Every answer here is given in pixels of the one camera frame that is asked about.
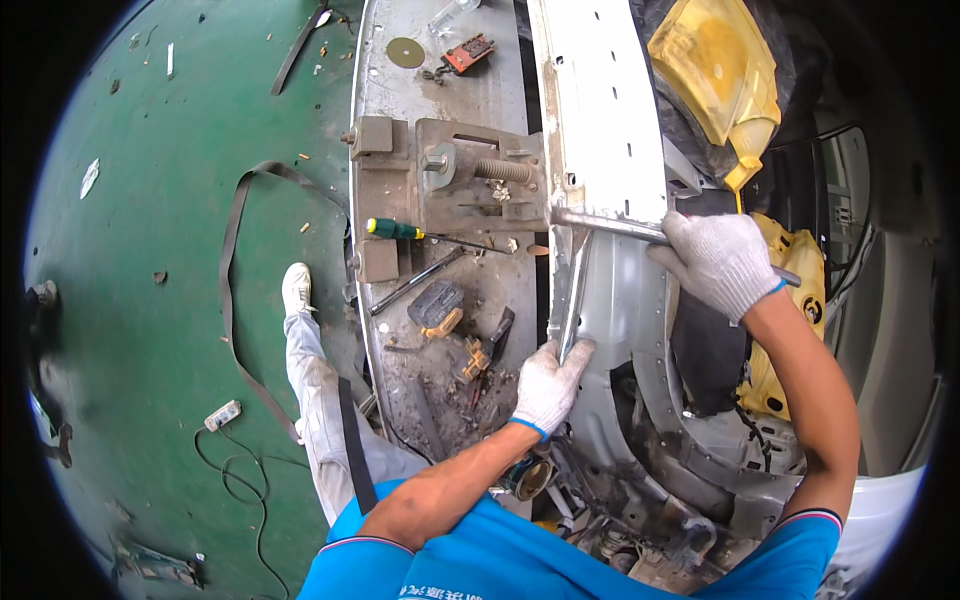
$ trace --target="yellow plastic cover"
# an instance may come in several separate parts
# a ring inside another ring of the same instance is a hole
[[[813,332],[823,340],[826,326],[824,307],[827,305],[824,258],[816,241],[807,229],[790,233],[769,217],[757,212],[752,216],[767,242],[770,264],[800,276],[802,282],[799,288],[787,286],[785,289],[793,303],[804,313]],[[757,342],[751,344],[750,378],[736,388],[736,393],[740,396],[740,406],[790,420],[786,394],[770,364],[770,357]]]
[[[738,191],[780,124],[777,64],[750,11],[741,0],[678,0],[647,49],[710,143],[730,140],[738,164],[724,184]]]

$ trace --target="leg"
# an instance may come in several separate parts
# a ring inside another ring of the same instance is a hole
[[[326,521],[332,525],[354,496],[337,394],[337,373],[325,360],[320,327],[309,312],[309,272],[305,265],[298,263],[287,271],[283,291],[287,307],[283,321],[283,332],[287,336],[287,378],[300,405],[297,430],[306,448]],[[353,410],[374,484],[407,478],[427,467],[421,457],[373,433],[355,406]]]

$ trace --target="cutting disc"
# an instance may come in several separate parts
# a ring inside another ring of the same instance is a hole
[[[423,47],[409,37],[394,37],[387,44],[387,58],[396,66],[416,69],[423,64]]]

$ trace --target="screwdriver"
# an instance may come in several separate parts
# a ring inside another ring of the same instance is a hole
[[[460,244],[461,246],[470,246],[471,248],[479,248],[481,250],[489,250],[491,252],[500,252],[501,254],[511,253],[505,250],[500,250],[499,248],[484,246],[483,244],[474,244],[473,242],[451,239],[445,235],[440,235],[439,233],[424,233],[420,231],[420,228],[415,228],[414,226],[407,225],[406,223],[398,223],[393,219],[367,219],[367,233],[372,233],[378,237],[385,237],[389,240],[421,240],[424,237],[429,237],[433,240],[449,242],[450,244]]]

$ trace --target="black strap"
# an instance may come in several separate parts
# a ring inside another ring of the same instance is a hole
[[[283,430],[287,432],[287,435],[290,436],[291,440],[298,442],[300,440],[300,435],[297,433],[297,429],[294,427],[293,422],[289,417],[287,417],[287,414],[283,412],[283,409],[280,408],[280,405],[276,403],[276,400],[270,395],[270,392],[267,391],[267,388],[263,387],[263,385],[254,379],[247,369],[244,368],[243,364],[240,362],[240,359],[237,358],[236,347],[233,340],[233,293],[230,290],[230,264],[233,262],[233,250],[236,248],[237,244],[237,232],[240,229],[240,217],[243,215],[243,207],[247,202],[247,192],[250,190],[250,183],[253,179],[253,176],[257,173],[269,173],[271,175],[282,177],[300,185],[301,187],[315,192],[324,198],[325,196],[321,193],[320,188],[316,183],[294,171],[291,167],[283,164],[282,162],[277,162],[275,160],[265,160],[261,162],[253,167],[250,171],[244,173],[240,178],[240,181],[237,182],[237,189],[233,193],[233,203],[230,205],[230,213],[229,216],[227,216],[227,232],[224,234],[224,247],[220,253],[220,308],[221,312],[224,314],[224,332],[227,338],[227,344],[230,346],[230,353],[233,355],[233,362],[236,363],[237,370],[240,371],[240,375],[243,377],[244,381],[246,381],[247,385],[253,389],[256,395],[263,402],[263,405],[266,406],[267,410],[269,410],[274,416],[276,422],[280,423],[280,426],[283,427]]]
[[[344,442],[347,445],[347,463],[350,466],[350,479],[353,480],[353,492],[357,496],[360,515],[365,515],[376,506],[376,492],[367,468],[367,457],[360,442],[360,427],[357,424],[356,407],[350,394],[350,382],[343,377],[337,382],[340,395],[340,415],[344,421]]]
[[[310,37],[310,32],[313,31],[314,26],[317,24],[317,19],[326,11],[326,2],[327,0],[323,0],[317,9],[313,11],[313,14],[310,15],[310,18],[307,19],[306,25],[300,30],[300,35],[297,36],[297,40],[294,41],[294,45],[291,46],[290,52],[287,53],[287,58],[283,60],[283,64],[280,66],[280,72],[276,74],[276,79],[274,79],[274,86],[270,88],[270,93],[274,96],[278,96],[280,90],[283,89],[283,84],[287,81],[287,75],[290,74],[290,69],[293,67],[294,61],[297,60],[297,55],[300,53],[300,50],[303,49],[303,44],[305,44],[306,39]]]

